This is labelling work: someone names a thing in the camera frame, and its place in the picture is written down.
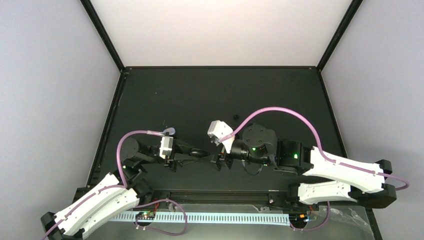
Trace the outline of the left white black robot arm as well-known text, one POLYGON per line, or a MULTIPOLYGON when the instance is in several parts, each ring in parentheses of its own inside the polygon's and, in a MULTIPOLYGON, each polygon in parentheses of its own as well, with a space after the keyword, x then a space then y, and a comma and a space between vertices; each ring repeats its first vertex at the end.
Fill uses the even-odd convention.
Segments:
POLYGON ((151 146, 129 137, 119 150, 120 169, 107 173, 70 206, 41 217, 44 240, 83 240, 120 213, 151 203, 154 190, 143 177, 147 173, 144 164, 161 164, 175 171, 184 163, 208 161, 214 157, 206 150, 167 136, 162 143, 151 146))

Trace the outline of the lilac earbud charging case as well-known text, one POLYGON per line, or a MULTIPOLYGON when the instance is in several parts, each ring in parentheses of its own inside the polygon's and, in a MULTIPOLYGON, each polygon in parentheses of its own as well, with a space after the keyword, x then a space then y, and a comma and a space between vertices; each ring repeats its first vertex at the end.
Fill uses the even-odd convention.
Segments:
POLYGON ((168 127, 162 131, 165 135, 174 136, 176 134, 176 129, 174 127, 168 127))

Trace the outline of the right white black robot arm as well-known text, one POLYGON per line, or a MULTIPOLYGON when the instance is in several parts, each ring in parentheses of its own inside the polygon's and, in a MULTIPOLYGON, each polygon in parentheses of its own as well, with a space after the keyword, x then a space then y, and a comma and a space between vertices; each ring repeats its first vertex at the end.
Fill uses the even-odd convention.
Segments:
POLYGON ((320 152, 316 146, 279 139, 274 130, 259 124, 250 124, 237 137, 228 124, 215 120, 207 135, 211 142, 222 145, 217 165, 230 168, 233 161, 241 161, 243 165, 272 166, 290 177, 325 179, 319 183, 289 184, 284 200, 290 209, 321 202, 353 202, 365 208, 384 209, 397 200, 396 188, 386 183, 392 173, 388 160, 365 163, 320 152))

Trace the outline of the black earbud holder insert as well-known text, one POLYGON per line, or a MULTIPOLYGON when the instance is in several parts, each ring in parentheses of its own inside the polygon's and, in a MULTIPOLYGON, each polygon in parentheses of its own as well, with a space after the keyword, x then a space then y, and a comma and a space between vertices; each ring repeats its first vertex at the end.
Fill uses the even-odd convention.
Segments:
POLYGON ((199 148, 192 148, 188 154, 192 159, 199 160, 202 158, 207 158, 210 156, 210 153, 206 150, 202 150, 199 148))

